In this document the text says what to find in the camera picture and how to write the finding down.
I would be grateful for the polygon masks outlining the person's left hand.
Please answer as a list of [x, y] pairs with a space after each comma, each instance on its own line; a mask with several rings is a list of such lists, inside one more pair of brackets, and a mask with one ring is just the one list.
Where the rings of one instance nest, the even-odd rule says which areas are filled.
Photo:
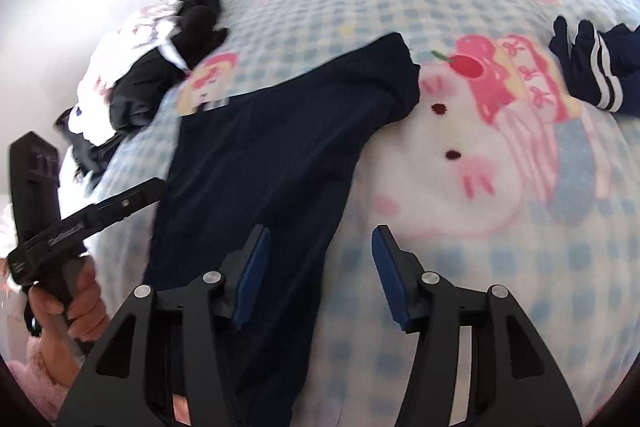
[[78, 293], [68, 306], [40, 285], [32, 286], [28, 293], [32, 312], [42, 327], [40, 352], [44, 367], [52, 381], [64, 388], [72, 387], [80, 371], [72, 348], [75, 341], [98, 340], [110, 323], [93, 259], [82, 256], [81, 260], [76, 282]]

